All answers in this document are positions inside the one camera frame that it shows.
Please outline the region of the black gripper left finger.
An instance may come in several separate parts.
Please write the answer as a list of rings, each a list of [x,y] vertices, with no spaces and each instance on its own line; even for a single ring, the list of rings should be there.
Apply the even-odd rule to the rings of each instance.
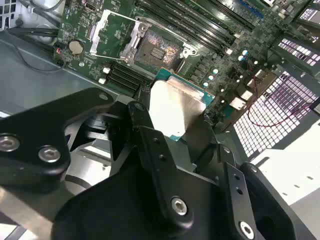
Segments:
[[[65,197],[62,182],[70,151],[84,139],[83,123],[106,114],[111,140],[122,163],[138,165],[155,193],[160,221],[170,232],[186,232],[193,212],[179,189],[178,169],[164,135],[154,129],[146,107],[123,104],[98,88],[88,88],[9,116],[0,122],[0,185],[12,197],[54,222]]]

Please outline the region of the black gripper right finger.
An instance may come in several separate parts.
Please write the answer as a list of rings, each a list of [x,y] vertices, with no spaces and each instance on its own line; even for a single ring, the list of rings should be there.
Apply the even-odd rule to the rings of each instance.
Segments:
[[[228,226],[239,240],[313,240],[315,236],[253,164],[238,165],[218,142],[207,117],[200,117],[205,141],[199,173],[214,180],[226,206]]]

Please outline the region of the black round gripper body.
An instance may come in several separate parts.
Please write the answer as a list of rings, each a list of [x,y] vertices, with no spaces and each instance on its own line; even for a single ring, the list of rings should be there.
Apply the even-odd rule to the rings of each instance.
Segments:
[[[179,240],[232,240],[216,184],[179,169],[182,197],[193,210],[192,227]],[[135,164],[70,199],[53,224],[56,240],[174,240],[159,217],[155,192]]]

